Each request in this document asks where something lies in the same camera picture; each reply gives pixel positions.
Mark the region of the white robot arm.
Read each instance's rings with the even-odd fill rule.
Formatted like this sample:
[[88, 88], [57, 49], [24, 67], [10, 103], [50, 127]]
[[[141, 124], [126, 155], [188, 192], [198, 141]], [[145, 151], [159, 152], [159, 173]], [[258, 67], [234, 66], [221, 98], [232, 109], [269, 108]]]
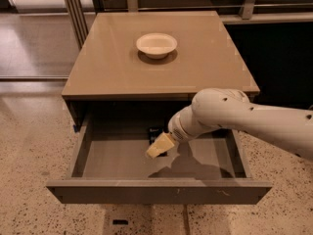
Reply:
[[313, 160], [312, 111], [257, 105], [240, 90], [217, 88], [198, 92], [190, 106], [176, 113], [168, 123], [168, 130], [150, 145], [147, 155], [155, 158], [177, 143], [222, 128], [245, 132]]

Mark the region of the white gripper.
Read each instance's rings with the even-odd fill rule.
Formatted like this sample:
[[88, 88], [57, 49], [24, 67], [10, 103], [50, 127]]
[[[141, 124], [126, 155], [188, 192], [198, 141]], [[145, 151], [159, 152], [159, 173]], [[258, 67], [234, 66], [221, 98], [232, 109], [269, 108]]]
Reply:
[[176, 113], [168, 123], [169, 133], [162, 132], [154, 143], [146, 151], [146, 155], [152, 159], [163, 154], [175, 146], [175, 140], [179, 143], [196, 139], [204, 133], [218, 130], [217, 125], [204, 125], [200, 123], [188, 106]]

